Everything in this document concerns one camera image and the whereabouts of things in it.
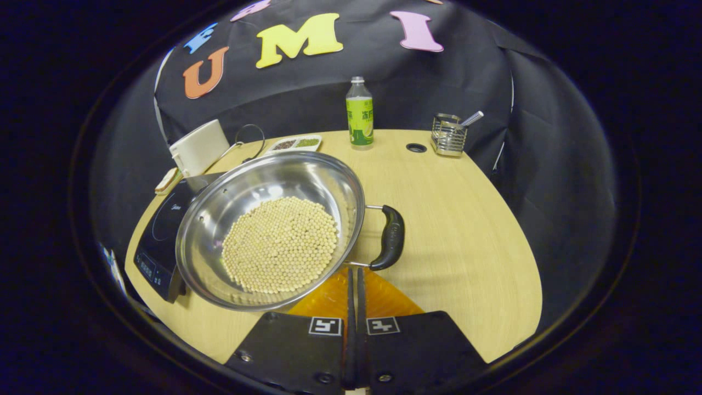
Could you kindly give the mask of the white sandwich plate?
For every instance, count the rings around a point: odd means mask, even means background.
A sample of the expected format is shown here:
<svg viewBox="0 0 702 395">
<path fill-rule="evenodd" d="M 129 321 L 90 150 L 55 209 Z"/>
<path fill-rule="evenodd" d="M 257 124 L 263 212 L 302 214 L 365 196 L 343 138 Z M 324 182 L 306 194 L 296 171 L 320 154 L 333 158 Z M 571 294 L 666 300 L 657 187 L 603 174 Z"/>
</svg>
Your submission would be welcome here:
<svg viewBox="0 0 702 395">
<path fill-rule="evenodd" d="M 181 174 L 181 171 L 178 169 L 177 176 L 174 178 L 173 182 L 169 185 L 169 187 L 166 189 L 166 191 L 163 193 L 160 193 L 160 194 L 155 193 L 155 195 L 168 195 L 168 193 L 170 193 L 171 190 L 173 190 L 173 188 L 180 182 L 181 178 L 182 178 L 182 174 Z"/>
</svg>

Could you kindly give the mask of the white toaster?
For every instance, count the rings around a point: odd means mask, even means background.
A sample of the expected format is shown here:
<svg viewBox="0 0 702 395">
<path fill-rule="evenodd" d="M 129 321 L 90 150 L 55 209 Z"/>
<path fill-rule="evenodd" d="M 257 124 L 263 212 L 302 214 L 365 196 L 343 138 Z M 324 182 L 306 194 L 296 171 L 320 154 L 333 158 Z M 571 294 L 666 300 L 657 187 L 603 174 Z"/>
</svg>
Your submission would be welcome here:
<svg viewBox="0 0 702 395">
<path fill-rule="evenodd" d="M 231 147 L 218 119 L 206 122 L 170 146 L 171 157 L 183 177 L 198 177 Z"/>
</svg>

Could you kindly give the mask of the pile of soybeans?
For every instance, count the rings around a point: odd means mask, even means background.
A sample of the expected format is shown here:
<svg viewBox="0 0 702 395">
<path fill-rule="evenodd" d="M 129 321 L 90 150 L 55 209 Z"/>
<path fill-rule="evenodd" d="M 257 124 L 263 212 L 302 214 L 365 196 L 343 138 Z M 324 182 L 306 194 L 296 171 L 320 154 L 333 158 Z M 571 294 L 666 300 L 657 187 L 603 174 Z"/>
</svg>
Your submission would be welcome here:
<svg viewBox="0 0 702 395">
<path fill-rule="evenodd" d="M 265 201 L 241 215 L 223 240 L 223 267 L 245 291 L 298 291 L 318 279 L 338 240 L 323 205 L 298 197 Z"/>
</svg>

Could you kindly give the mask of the green label drink bottle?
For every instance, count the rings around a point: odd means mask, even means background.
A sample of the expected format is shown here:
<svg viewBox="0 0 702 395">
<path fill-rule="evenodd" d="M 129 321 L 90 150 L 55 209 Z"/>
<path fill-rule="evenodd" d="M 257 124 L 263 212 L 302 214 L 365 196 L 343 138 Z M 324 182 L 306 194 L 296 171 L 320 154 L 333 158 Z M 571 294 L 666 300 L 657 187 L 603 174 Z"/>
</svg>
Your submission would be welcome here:
<svg viewBox="0 0 702 395">
<path fill-rule="evenodd" d="M 346 94 L 349 141 L 356 150 L 373 147 L 373 97 L 361 76 L 351 78 L 351 87 Z"/>
</svg>

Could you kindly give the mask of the black backdrop cloth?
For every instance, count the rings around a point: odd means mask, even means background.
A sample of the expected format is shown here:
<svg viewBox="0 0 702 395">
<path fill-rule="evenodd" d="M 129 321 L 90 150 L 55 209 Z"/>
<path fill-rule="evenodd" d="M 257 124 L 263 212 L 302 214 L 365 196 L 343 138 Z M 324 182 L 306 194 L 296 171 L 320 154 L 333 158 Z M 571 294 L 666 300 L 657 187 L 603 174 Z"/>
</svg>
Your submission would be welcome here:
<svg viewBox="0 0 702 395">
<path fill-rule="evenodd" d="M 542 281 L 544 329 L 607 262 L 619 218 L 616 162 L 590 104 L 530 43 L 460 3 L 255 0 L 208 16 L 150 60 L 112 107 L 91 173 L 96 237 L 125 260 L 168 148 L 213 119 L 228 138 L 346 128 L 363 76 L 376 128 L 425 129 L 481 110 L 467 155 L 506 201 Z"/>
</svg>

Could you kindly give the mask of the stainless steel pot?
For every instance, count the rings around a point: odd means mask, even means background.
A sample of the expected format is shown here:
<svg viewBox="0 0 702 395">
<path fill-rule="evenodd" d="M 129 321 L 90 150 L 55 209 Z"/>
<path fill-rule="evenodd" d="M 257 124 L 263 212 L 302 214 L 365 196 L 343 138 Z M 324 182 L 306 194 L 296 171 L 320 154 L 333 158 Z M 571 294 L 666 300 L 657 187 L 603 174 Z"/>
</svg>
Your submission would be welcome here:
<svg viewBox="0 0 702 395">
<path fill-rule="evenodd" d="M 223 267 L 223 240 L 241 215 L 265 201 L 287 197 L 321 204 L 335 219 L 338 240 L 332 261 L 318 279 L 301 290 L 278 294 L 245 291 L 230 280 Z M 378 257 L 371 262 L 351 260 L 369 208 L 358 175 L 331 155 L 303 151 L 261 157 L 223 173 L 193 200 L 178 228 L 177 267 L 190 290 L 216 307 L 233 312 L 288 308 L 343 267 L 376 272 L 399 260 L 406 227 L 401 214 L 388 205 L 379 206 L 386 223 Z"/>
</svg>

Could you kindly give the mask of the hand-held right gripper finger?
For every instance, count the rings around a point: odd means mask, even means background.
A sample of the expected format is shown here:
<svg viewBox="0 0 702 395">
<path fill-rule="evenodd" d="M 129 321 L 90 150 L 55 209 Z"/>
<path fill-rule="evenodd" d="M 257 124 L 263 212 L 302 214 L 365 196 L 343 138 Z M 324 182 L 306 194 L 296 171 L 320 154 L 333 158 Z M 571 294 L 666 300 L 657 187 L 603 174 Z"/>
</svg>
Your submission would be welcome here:
<svg viewBox="0 0 702 395">
<path fill-rule="evenodd" d="M 356 372 L 369 392 L 461 392 L 487 369 L 447 312 L 372 318 L 361 268 L 356 290 Z"/>
<path fill-rule="evenodd" d="M 356 382 L 353 273 L 344 269 L 288 312 L 266 312 L 226 362 L 285 393 L 344 393 Z"/>
</svg>

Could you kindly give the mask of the black induction cooktop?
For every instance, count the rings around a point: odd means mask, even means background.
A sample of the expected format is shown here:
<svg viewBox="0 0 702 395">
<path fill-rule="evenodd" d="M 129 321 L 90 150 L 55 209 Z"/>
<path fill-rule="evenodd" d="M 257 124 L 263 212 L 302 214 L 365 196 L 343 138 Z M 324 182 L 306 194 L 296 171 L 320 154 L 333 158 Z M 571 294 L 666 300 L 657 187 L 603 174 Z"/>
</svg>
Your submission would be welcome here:
<svg viewBox="0 0 702 395">
<path fill-rule="evenodd" d="M 178 228 L 193 200 L 223 172 L 203 174 L 179 180 L 165 195 L 137 244 L 134 263 L 148 285 L 163 300 L 174 303 L 186 294 L 186 286 L 177 268 L 175 244 Z"/>
</svg>

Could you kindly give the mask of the white divided bean dish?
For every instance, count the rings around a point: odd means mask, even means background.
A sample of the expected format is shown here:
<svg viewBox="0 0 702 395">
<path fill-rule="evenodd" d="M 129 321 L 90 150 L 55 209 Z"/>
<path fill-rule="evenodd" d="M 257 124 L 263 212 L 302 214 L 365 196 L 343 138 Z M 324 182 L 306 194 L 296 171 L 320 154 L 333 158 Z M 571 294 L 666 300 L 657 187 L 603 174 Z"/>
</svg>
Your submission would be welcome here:
<svg viewBox="0 0 702 395">
<path fill-rule="evenodd" d="M 319 134 L 305 135 L 301 137 L 287 137 L 282 138 L 278 142 L 273 143 L 271 147 L 268 148 L 263 153 L 263 156 L 269 156 L 273 154 L 283 153 L 283 152 L 296 152 L 296 151 L 317 151 L 321 145 L 322 137 Z"/>
</svg>

